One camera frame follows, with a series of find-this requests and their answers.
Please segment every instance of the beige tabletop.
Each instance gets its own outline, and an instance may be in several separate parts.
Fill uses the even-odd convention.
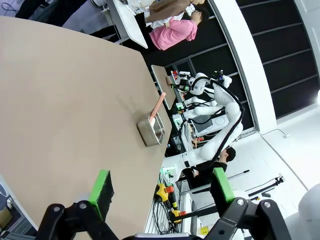
[[[162,105],[164,141],[145,147],[136,123],[159,94],[141,54],[24,19],[0,17],[0,32],[0,174],[24,210],[39,226],[109,169],[106,222],[119,238],[142,232],[171,123]]]
[[[153,71],[154,77],[161,92],[165,92],[164,103],[167,108],[170,110],[174,101],[176,99],[176,94],[173,88],[169,87],[166,81],[166,77],[168,76],[166,69],[163,66],[151,65],[151,69]]]

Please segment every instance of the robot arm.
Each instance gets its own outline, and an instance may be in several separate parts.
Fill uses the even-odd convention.
[[[220,77],[221,80],[223,80],[223,86],[225,88],[228,88],[232,82],[232,79],[226,75],[222,75]],[[202,99],[197,98],[196,96],[184,101],[185,106],[189,106],[194,103],[203,104],[202,106],[197,106],[192,110],[187,110],[183,113],[183,116],[185,119],[194,119],[195,117],[201,116],[201,115],[212,115],[215,112],[221,110],[222,107],[227,106],[228,103],[231,103],[233,101],[233,98],[227,94],[226,100],[225,99],[225,92],[222,91],[222,88],[220,88],[217,84],[213,84],[213,88],[207,88],[205,87],[206,84],[210,83],[210,79],[203,74],[203,73],[197,73],[194,80],[194,86],[193,89],[190,91],[190,93],[195,95],[200,95],[204,91],[205,93],[212,99],[210,102],[206,102]],[[218,104],[218,102],[215,100],[215,98],[220,99],[223,104]]]
[[[192,91],[195,90],[200,94],[200,92],[203,92],[204,86],[209,81],[211,81],[209,78],[203,76],[202,79],[194,82],[195,86]],[[228,93],[226,87],[222,88],[217,82],[214,82],[212,85],[214,88],[215,100],[218,105],[225,106],[225,114],[229,123],[203,147],[176,156],[166,157],[163,160],[163,172],[166,177],[171,175],[172,182],[176,182],[179,179],[183,169],[212,159],[216,160],[220,152],[230,145],[243,130],[243,125],[241,124],[243,108],[240,108],[241,103],[232,93],[232,95],[230,92]]]

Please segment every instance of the green gripper pad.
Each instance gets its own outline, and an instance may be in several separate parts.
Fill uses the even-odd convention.
[[[213,169],[213,174],[216,176],[221,186],[225,201],[227,203],[231,203],[235,199],[235,195],[232,191],[232,188],[230,186],[229,180],[226,176],[224,169],[222,167],[215,167]]]
[[[95,207],[102,220],[106,219],[114,188],[109,170],[100,170],[88,201]]]

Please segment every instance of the black panel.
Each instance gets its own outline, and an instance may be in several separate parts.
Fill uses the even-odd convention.
[[[250,4],[256,4],[256,3],[261,3],[265,2],[266,0],[236,0],[236,3],[238,4],[239,7],[250,5]]]
[[[225,75],[237,72],[229,46],[219,47],[191,58],[195,71],[211,77],[215,70],[223,70]]]
[[[252,34],[301,22],[292,0],[270,2],[241,11]]]
[[[198,6],[205,7],[205,8],[209,11],[210,16],[214,16],[215,14],[214,14],[214,11],[212,10],[212,8],[211,8],[211,6],[210,6],[210,4],[209,4],[209,1],[210,1],[210,0],[205,0],[205,1],[204,1],[204,4],[198,5]]]
[[[262,62],[310,48],[303,25],[267,32],[253,39]]]
[[[168,74],[168,76],[170,76],[171,75],[171,71],[174,71],[174,67],[173,66],[168,66],[165,69],[165,71],[166,71],[166,74]]]
[[[159,50],[143,57],[147,65],[166,66],[226,42],[217,19],[212,18],[199,24],[193,41],[183,40],[165,51]]]
[[[254,122],[251,117],[249,104],[246,102],[242,105],[244,107],[244,115],[242,118],[242,125],[243,125],[243,130],[246,130],[246,129],[252,128],[254,126]]]
[[[240,75],[234,75],[231,77],[232,83],[229,86],[229,90],[239,99],[240,102],[247,100],[244,85],[242,84]]]
[[[275,116],[280,118],[316,103],[319,89],[319,77],[314,77],[271,94]]]
[[[181,72],[190,72],[191,73],[191,76],[194,77],[194,74],[192,74],[192,70],[188,64],[188,62],[184,62],[184,63],[181,63],[179,65],[176,66],[178,68],[178,71]]]
[[[266,64],[264,71],[270,91],[317,74],[312,51]]]

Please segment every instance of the stainless steel box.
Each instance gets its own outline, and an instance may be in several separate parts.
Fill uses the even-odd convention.
[[[137,127],[139,129],[139,132],[142,136],[142,139],[144,141],[144,144],[147,147],[151,147],[154,145],[161,144],[164,136],[165,136],[165,127],[160,119],[159,113],[157,112],[155,115],[155,123],[152,127],[150,124],[150,114],[144,115],[140,121],[137,123]]]

